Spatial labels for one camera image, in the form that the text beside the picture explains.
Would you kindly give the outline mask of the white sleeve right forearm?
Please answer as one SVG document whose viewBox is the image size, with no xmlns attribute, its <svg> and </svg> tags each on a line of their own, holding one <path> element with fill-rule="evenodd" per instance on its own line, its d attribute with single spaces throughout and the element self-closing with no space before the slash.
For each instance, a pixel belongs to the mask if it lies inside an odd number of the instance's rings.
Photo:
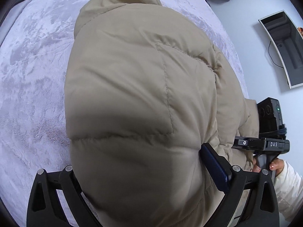
<svg viewBox="0 0 303 227">
<path fill-rule="evenodd" d="M 302 207 L 302 176 L 283 159 L 275 159 L 270 169 L 276 171 L 274 187 L 279 212 L 291 222 Z"/>
</svg>

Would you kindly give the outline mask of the person's right hand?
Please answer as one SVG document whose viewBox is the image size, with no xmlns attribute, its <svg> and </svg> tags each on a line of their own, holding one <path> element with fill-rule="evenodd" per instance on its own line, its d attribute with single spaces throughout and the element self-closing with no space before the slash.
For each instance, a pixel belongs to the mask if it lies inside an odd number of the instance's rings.
<svg viewBox="0 0 303 227">
<path fill-rule="evenodd" d="M 284 160 L 276 158 L 270 164 L 270 170 L 275 171 L 275 176 L 278 176 L 284 169 Z M 260 172 L 261 168 L 257 165 L 256 158 L 253 159 L 253 172 Z"/>
</svg>

